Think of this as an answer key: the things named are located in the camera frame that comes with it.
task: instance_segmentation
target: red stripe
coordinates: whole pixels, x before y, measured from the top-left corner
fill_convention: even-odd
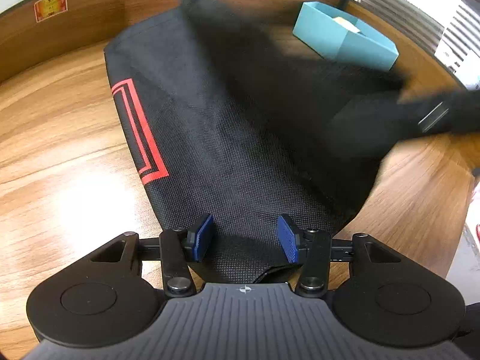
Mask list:
[[[142,132],[143,132],[143,134],[145,136],[145,139],[147,141],[148,148],[150,149],[150,152],[152,153],[153,160],[154,160],[155,165],[157,166],[157,169],[158,169],[156,172],[152,172],[152,173],[142,177],[142,183],[145,185],[146,183],[148,183],[150,181],[166,177],[166,176],[169,175],[169,173],[167,171],[167,168],[165,167],[165,164],[163,163],[163,160],[162,160],[162,157],[160,156],[160,153],[158,152],[157,143],[155,142],[155,138],[153,137],[152,131],[150,130],[150,126],[148,125],[147,119],[145,117],[145,113],[143,112],[142,104],[140,103],[140,99],[138,98],[138,94],[137,94],[137,91],[135,90],[134,82],[132,81],[132,79],[126,79],[124,81],[120,81],[117,84],[115,84],[112,87],[112,93],[115,94],[117,92],[118,88],[120,88],[122,85],[125,85],[125,84],[128,86],[128,89],[129,89],[129,92],[130,92],[130,95],[131,95],[131,99],[133,101],[133,106],[135,107],[135,111],[137,113],[138,120],[140,121],[140,127],[142,128]],[[127,96],[126,96],[124,90],[122,91],[122,96],[123,96],[123,99],[124,99],[124,102],[125,102],[125,107],[127,108],[127,113],[128,113],[130,107],[128,105],[128,101],[126,100]],[[129,113],[129,118],[130,118],[130,123],[131,123],[132,128],[133,128],[134,120],[131,117],[131,112]],[[139,147],[142,148],[143,146],[141,146],[140,136],[137,139],[137,142],[139,142],[139,141],[140,141]],[[144,167],[144,168],[140,169],[139,173],[142,173],[145,170],[148,170],[148,169],[145,169],[145,167]]]
[[[123,103],[125,104],[125,109],[127,110],[131,129],[133,130],[133,134],[135,135],[135,140],[137,141],[138,148],[140,149],[140,154],[142,155],[142,158],[143,158],[143,163],[145,164],[145,166],[138,171],[138,174],[142,174],[143,172],[152,169],[152,166],[150,165],[150,161],[147,157],[147,153],[145,153],[145,148],[143,147],[143,143],[142,143],[142,140],[140,139],[137,126],[135,125],[134,117],[131,114],[130,104],[128,104],[128,99],[127,99],[127,94],[125,93],[125,89],[122,86],[120,86],[116,88],[115,91],[112,92],[112,94],[114,95],[119,91],[121,92],[121,95],[123,97]]]

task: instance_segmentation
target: crosshair logo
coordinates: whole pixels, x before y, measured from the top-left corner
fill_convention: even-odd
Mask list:
[[[246,294],[247,292],[251,291],[251,288],[249,286],[243,286],[238,289],[241,293]]]

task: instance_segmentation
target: black fabric bag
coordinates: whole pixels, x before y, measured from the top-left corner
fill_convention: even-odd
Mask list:
[[[219,0],[182,0],[129,27],[105,60],[162,227],[214,216],[217,236],[193,265],[213,282],[258,282],[288,267],[282,213],[301,228],[339,232],[382,158],[423,135],[417,123],[438,104],[397,104],[403,81],[394,74],[286,56]]]

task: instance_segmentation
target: teal box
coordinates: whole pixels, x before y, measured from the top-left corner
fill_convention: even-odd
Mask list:
[[[355,33],[333,21],[348,20]],[[321,56],[383,71],[389,70],[398,51],[395,43],[359,18],[316,1],[303,3],[293,34]]]

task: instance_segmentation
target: blue gripper pad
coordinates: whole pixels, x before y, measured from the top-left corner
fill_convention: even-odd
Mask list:
[[[197,263],[202,262],[208,246],[210,245],[210,241],[212,240],[213,233],[215,231],[214,225],[215,223],[213,220],[213,215],[210,214],[195,235],[193,260]]]
[[[297,249],[295,234],[281,215],[277,220],[277,236],[289,263],[298,263],[299,252]]]

